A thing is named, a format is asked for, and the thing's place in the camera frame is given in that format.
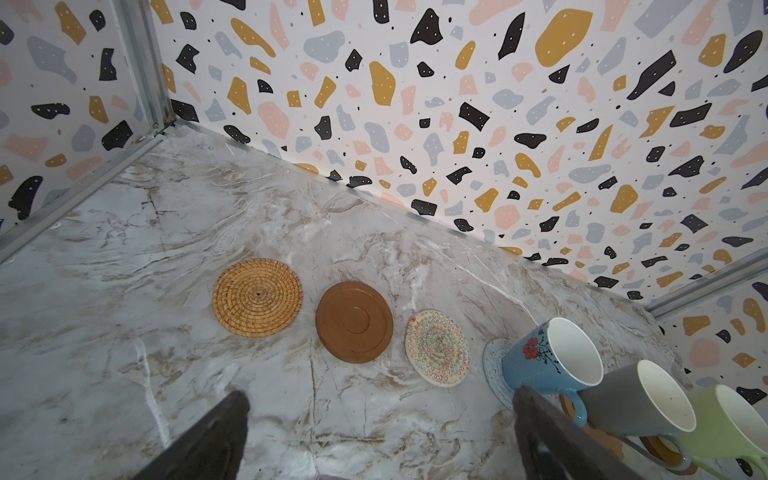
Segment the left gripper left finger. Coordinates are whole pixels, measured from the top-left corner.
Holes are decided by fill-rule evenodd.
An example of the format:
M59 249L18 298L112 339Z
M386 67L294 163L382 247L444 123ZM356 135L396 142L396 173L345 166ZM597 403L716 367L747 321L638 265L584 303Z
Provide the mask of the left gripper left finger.
M236 479L249 410L247 395L231 392L134 479Z

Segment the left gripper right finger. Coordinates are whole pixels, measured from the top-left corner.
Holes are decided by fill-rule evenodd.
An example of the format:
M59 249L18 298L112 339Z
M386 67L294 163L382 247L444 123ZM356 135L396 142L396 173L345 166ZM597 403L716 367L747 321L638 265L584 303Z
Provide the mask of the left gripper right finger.
M515 436L527 479L638 479L529 386L513 396Z

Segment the grey mug blue handle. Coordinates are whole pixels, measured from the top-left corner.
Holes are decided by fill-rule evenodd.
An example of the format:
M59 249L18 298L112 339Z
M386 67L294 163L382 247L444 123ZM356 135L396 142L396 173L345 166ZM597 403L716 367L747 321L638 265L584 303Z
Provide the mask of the grey mug blue handle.
M562 394L575 409L574 422L587 424L588 414L578 393L599 385L604 377L601 356L578 325L554 317L519 340L501 359L502 377L516 390L528 386L542 395Z

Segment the cream mug grey handle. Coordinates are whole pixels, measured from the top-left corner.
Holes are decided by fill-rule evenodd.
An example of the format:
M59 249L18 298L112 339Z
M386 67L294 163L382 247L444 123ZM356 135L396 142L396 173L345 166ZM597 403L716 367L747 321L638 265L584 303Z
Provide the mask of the cream mug grey handle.
M696 429L695 411L679 383L650 360L612 371L598 385L578 392L576 411L594 428L661 467L683 472L692 464L692 454L677 437ZM633 437L665 439L675 446L680 460L661 460L632 442Z

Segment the blue grey woven coaster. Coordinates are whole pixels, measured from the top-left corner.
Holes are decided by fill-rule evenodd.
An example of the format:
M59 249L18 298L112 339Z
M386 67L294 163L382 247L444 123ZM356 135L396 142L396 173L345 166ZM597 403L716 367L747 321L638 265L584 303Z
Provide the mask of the blue grey woven coaster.
M488 342L483 351L483 370L486 381L499 400L507 409L512 410L514 390L510 388L503 376L502 360L512 349L512 343L504 338L493 339Z

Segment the beige braided round coaster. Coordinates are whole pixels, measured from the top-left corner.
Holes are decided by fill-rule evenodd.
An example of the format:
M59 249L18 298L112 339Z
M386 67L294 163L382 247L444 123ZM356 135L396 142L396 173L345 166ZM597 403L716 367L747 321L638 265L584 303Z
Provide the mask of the beige braided round coaster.
M458 324L438 310L423 310L408 322L405 351L415 371L428 383L450 388L470 369L470 350Z

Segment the woven rattan coaster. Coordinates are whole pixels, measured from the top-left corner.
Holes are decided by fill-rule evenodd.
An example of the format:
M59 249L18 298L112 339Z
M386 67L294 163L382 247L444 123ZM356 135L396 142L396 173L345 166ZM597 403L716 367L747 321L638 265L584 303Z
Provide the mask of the woven rattan coaster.
M212 309L228 331L264 338L293 323L303 303L297 274L271 259L250 259L230 266L217 279Z

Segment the light green mug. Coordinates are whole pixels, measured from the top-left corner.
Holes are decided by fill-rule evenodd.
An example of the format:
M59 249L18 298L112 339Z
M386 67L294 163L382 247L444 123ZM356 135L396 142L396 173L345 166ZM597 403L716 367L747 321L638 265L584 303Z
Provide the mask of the light green mug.
M742 459L767 478L767 424L737 391L714 385L687 392L697 419L694 431L678 439L693 456L693 463L718 479L727 476L705 459Z

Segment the dark brown wooden coaster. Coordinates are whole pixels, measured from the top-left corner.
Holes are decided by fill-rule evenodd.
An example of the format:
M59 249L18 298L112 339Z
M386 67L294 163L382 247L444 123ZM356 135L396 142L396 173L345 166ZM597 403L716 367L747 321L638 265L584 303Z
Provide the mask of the dark brown wooden coaster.
M394 322L381 294L357 281L330 287L315 315L323 346L341 361L363 364L379 357L389 346Z

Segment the brown paw shaped coaster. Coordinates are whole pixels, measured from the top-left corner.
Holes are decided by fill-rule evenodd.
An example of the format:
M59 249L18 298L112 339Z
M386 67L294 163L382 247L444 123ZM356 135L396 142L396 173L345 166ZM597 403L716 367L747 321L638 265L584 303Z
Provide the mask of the brown paw shaped coaster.
M560 404L565 414L572 420L576 418L576 410L571 399L561 394L559 396ZM611 453L619 461L624 460L623 443L616 437L607 434L606 432L594 428L590 423L587 423L583 431L604 449Z

